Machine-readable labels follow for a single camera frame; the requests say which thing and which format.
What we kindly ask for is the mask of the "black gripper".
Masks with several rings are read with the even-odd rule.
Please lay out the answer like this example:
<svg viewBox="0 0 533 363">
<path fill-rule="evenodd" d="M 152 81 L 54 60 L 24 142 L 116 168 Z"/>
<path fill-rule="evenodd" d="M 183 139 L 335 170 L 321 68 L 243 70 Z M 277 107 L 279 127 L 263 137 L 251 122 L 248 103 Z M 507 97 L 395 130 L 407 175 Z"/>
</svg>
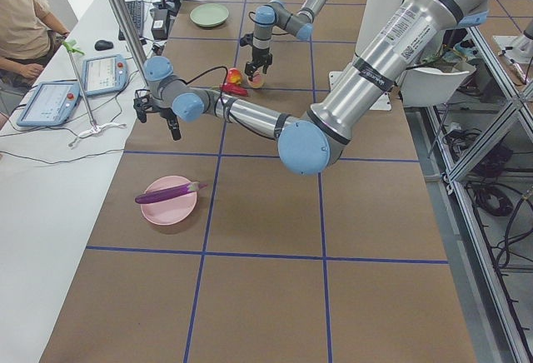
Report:
<svg viewBox="0 0 533 363">
<path fill-rule="evenodd" d="M 160 117 L 166 119 L 172 140 L 179 141 L 182 138 L 177 117 L 172 115 L 170 108 L 159 107 L 149 90 L 136 90 L 134 92 L 133 108 L 139 122 L 146 123 L 148 114 L 157 113 Z"/>
<path fill-rule="evenodd" d="M 268 68 L 272 64 L 272 54 L 270 48 L 252 47 L 252 59 L 246 63 L 245 74 L 248 79 L 253 79 L 254 68 L 261 67 L 261 73 L 267 74 Z"/>
</svg>

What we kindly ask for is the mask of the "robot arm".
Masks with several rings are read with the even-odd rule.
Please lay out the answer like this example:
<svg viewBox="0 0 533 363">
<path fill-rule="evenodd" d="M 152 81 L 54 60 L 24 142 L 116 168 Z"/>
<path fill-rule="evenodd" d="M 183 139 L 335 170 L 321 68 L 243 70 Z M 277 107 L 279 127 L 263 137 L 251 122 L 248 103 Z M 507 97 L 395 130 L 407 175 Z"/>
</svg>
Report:
<svg viewBox="0 0 533 363">
<path fill-rule="evenodd" d="M 204 114 L 236 123 L 277 143 L 283 164 L 301 175 L 322 172 L 351 141 L 352 129 L 441 31 L 483 23 L 487 0 L 401 0 L 370 43 L 355 54 L 322 102 L 293 117 L 213 89 L 191 87 L 162 56 L 148 58 L 143 74 L 149 105 L 166 118 L 174 138 L 178 123 Z"/>
<path fill-rule="evenodd" d="M 255 11 L 252 21 L 253 32 L 240 39 L 240 45 L 252 48 L 252 58 L 244 68 L 244 73 L 251 87 L 259 88 L 263 84 L 263 76 L 272 65 L 273 56 L 270 51 L 274 29 L 298 40 L 307 41 L 313 32 L 313 24 L 319 12 L 328 0 L 306 0 L 297 12 L 291 12 L 280 0 L 271 0 Z"/>
</svg>

